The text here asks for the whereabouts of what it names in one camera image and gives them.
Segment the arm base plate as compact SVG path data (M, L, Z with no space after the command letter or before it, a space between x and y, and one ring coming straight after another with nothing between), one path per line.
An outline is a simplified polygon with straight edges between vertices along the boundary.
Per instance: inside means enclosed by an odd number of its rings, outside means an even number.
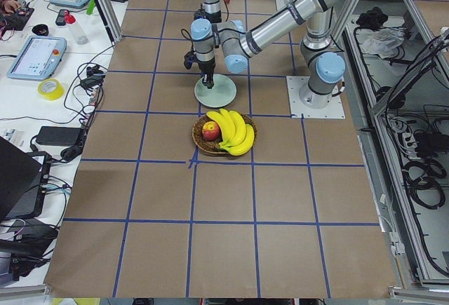
M287 90L292 118L345 119L339 91L334 86L331 94L317 95L309 89L308 76L287 76Z

